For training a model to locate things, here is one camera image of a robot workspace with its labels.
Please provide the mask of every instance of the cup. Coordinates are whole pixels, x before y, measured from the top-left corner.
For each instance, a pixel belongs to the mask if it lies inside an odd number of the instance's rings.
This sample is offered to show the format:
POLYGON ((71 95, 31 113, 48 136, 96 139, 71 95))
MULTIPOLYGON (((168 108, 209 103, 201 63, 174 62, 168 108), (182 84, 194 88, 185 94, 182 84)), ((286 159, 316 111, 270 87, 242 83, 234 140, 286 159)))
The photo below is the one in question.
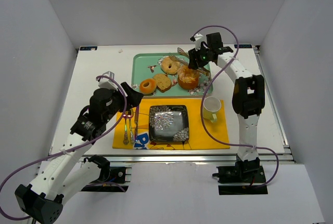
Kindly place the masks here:
POLYGON ((221 101, 213 96, 207 97, 203 101, 203 117, 204 119, 210 120, 212 123, 217 121, 217 112, 222 107, 221 101))

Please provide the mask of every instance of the yellow placemat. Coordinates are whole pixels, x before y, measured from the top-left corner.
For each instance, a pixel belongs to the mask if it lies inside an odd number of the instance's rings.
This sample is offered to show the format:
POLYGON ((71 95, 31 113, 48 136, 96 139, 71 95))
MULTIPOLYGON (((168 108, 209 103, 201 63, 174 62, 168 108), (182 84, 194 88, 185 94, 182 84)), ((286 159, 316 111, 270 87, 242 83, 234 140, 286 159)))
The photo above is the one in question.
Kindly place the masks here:
MULTIPOLYGON (((139 108, 139 130, 138 135, 147 132, 149 127, 149 109, 151 106, 156 105, 185 105, 188 111, 188 121, 189 121, 189 140, 188 142, 148 142, 144 146, 145 149, 150 150, 216 150, 221 148, 229 148, 227 145, 220 144, 213 139, 211 139, 203 129, 200 120, 200 103, 201 99, 174 99, 174 98, 159 98, 159 99, 143 99, 140 103, 139 108)), ((218 140, 229 143, 227 125, 224 113, 224 103, 221 100, 222 108, 217 114, 217 122, 211 123, 209 120, 204 120, 209 132, 218 140)), ((117 113, 117 120, 119 119, 121 113, 117 113)), ((133 133, 134 133, 134 117, 131 119, 133 133)), ((125 120, 122 119, 120 123, 116 126, 113 138, 113 148, 125 148, 125 149, 137 149, 133 145, 124 145, 124 128, 125 120)), ((128 136, 130 137, 129 131, 129 119, 127 120, 128 136)))

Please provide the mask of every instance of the black square plate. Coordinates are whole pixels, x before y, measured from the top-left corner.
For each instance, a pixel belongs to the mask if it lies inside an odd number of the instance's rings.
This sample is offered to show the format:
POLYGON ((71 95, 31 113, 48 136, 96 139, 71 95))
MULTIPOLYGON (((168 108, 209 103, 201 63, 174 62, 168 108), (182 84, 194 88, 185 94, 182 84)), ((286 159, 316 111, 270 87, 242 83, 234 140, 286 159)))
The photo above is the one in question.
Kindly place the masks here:
POLYGON ((189 125, 186 106, 151 106, 149 109, 149 139, 153 142, 188 141, 189 125))

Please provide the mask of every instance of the bread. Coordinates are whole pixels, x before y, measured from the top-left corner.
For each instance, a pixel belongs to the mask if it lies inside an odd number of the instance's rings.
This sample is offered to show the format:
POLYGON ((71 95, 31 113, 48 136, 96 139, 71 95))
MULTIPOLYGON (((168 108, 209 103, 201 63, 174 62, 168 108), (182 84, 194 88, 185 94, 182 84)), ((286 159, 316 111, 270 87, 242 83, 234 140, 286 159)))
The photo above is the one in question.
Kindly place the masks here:
POLYGON ((192 90, 199 84, 200 73, 197 70, 182 65, 178 70, 178 84, 184 90, 192 90))
POLYGON ((167 56, 161 63, 161 69, 167 74, 177 74, 181 63, 179 61, 173 61, 167 56))
POLYGON ((159 89, 159 91, 161 91, 162 93, 164 93, 165 91, 168 91, 169 89, 171 89, 172 85, 171 85, 171 80, 168 77, 167 74, 156 74, 153 79, 156 81, 157 83, 157 88, 159 89))
POLYGON ((157 83, 153 78, 148 78, 146 80, 143 80, 140 83, 140 92, 143 93, 144 95, 151 94, 152 92, 155 91, 157 87, 157 83))

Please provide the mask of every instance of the mug handle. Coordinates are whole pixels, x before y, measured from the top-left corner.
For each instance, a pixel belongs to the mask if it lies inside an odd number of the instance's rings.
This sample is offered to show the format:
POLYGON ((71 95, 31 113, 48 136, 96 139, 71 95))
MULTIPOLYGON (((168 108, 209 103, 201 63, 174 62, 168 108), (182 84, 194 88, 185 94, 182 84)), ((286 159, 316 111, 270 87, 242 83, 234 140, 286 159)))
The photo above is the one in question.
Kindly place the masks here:
POLYGON ((211 121, 212 123, 215 123, 215 122, 217 121, 217 116, 216 116, 216 114, 213 114, 213 115, 212 115, 212 118, 210 119, 210 121, 211 121))

